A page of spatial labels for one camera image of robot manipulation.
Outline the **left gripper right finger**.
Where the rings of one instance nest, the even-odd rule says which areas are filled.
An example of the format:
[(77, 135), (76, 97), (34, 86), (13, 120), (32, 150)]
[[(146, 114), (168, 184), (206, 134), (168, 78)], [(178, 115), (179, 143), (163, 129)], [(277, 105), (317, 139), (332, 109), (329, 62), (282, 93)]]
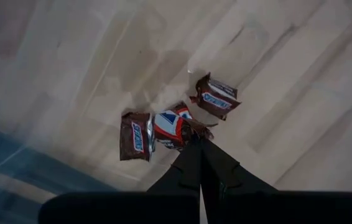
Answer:
[(203, 155), (218, 180), (219, 198), (232, 195), (274, 193), (277, 189), (250, 173), (209, 140), (202, 141)]

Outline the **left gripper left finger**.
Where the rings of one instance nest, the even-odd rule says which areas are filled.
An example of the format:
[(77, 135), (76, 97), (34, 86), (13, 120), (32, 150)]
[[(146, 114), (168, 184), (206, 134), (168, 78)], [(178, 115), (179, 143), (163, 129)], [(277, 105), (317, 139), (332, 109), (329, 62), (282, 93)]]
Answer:
[(199, 192), (201, 179), (201, 149), (194, 139), (183, 149), (168, 171), (148, 192)]

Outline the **brown Snickers mini bar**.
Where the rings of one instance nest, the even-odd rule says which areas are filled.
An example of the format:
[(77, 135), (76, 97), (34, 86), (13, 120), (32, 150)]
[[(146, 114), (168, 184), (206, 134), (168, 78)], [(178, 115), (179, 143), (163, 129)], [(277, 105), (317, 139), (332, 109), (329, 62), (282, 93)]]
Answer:
[(128, 112), (121, 116), (119, 158), (121, 161), (150, 161), (155, 151), (153, 117), (150, 113)]
[(188, 106), (180, 101), (154, 118), (155, 138), (169, 149), (182, 151), (190, 141), (213, 139), (210, 128), (216, 124), (203, 124), (191, 114)]
[(195, 91), (194, 96), (189, 96), (190, 101), (223, 121), (241, 104), (238, 90), (213, 79), (210, 72), (196, 82)]

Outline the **clear plastic bin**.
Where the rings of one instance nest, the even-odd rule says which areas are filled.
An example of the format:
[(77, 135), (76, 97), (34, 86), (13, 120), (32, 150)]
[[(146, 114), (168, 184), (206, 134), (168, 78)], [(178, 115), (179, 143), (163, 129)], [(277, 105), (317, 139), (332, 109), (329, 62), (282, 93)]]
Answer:
[(71, 192), (145, 191), (179, 158), (121, 161), (121, 115), (240, 105), (214, 143), (283, 190), (352, 191), (352, 0), (0, 0), (0, 224)]

